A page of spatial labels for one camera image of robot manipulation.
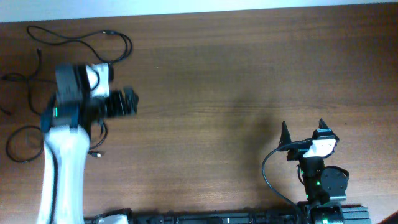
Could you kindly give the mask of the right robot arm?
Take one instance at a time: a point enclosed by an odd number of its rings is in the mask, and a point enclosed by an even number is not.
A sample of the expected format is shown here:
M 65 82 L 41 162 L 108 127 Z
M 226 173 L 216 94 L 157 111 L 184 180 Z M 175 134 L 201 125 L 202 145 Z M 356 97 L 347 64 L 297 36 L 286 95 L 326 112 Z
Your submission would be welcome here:
M 324 120 L 318 122 L 310 138 L 291 140 L 286 122 L 282 123 L 279 147 L 287 152 L 288 161 L 297 161 L 307 201 L 299 204 L 309 223 L 344 223 L 341 202 L 346 200 L 349 172 L 326 166 L 340 141 Z

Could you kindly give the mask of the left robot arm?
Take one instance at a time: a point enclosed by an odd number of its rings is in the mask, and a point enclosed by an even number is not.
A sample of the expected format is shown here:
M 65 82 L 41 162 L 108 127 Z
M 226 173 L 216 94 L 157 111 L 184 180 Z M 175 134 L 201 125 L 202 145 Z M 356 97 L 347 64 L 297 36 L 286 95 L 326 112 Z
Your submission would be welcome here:
M 57 91 L 40 117 L 45 167 L 37 223 L 83 223 L 83 182 L 91 126 L 137 114 L 139 97 L 131 87 L 110 90 L 108 63 L 61 64 Z

